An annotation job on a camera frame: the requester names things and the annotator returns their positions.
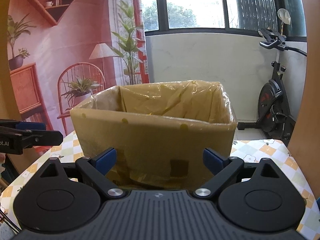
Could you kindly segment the black exercise bike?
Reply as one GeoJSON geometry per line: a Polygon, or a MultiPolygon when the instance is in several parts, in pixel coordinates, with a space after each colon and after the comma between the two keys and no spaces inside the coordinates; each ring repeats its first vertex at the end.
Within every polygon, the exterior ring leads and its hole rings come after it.
{"type": "MultiPolygon", "coordinates": [[[[303,56],[307,53],[289,47],[285,44],[286,38],[277,31],[261,28],[258,30],[260,36],[265,41],[259,45],[265,49],[277,49],[278,51],[294,51],[303,56]]],[[[247,128],[260,129],[271,139],[281,140],[288,145],[296,124],[291,115],[289,101],[283,83],[283,75],[286,67],[277,61],[271,62],[273,67],[272,77],[265,83],[260,91],[258,100],[258,119],[255,122],[239,122],[237,128],[244,130],[247,128]]]]}

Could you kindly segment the printed room backdrop curtain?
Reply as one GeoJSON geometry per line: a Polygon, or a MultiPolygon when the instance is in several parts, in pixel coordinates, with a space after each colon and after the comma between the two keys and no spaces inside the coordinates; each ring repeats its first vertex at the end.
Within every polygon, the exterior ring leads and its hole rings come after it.
{"type": "Polygon", "coordinates": [[[141,0],[10,0],[8,59],[22,120],[68,134],[80,101],[149,81],[141,0]]]}

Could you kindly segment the checkered floral tablecloth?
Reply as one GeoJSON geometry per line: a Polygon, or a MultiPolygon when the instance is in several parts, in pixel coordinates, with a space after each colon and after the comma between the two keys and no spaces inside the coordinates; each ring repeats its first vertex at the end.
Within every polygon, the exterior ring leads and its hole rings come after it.
{"type": "Polygon", "coordinates": [[[188,190],[126,190],[101,199],[75,162],[49,158],[5,213],[14,239],[302,239],[305,202],[270,159],[244,168],[218,198],[188,190]]]}

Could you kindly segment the black framed window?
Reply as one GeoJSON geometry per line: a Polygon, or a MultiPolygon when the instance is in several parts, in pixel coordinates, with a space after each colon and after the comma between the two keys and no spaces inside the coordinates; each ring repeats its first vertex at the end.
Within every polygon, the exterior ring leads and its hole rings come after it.
{"type": "Polygon", "coordinates": [[[261,28],[306,41],[302,0],[142,0],[147,35],[225,33],[257,36],[261,28]]]}

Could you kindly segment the taped cardboard box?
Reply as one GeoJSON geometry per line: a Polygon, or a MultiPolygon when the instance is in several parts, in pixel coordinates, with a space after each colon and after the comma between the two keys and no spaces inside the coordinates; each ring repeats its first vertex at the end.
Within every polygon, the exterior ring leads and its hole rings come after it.
{"type": "Polygon", "coordinates": [[[197,189],[213,176],[204,149],[229,156],[237,126],[223,85],[201,80],[114,86],[71,119],[85,156],[116,150],[106,176],[127,189],[197,189]]]}

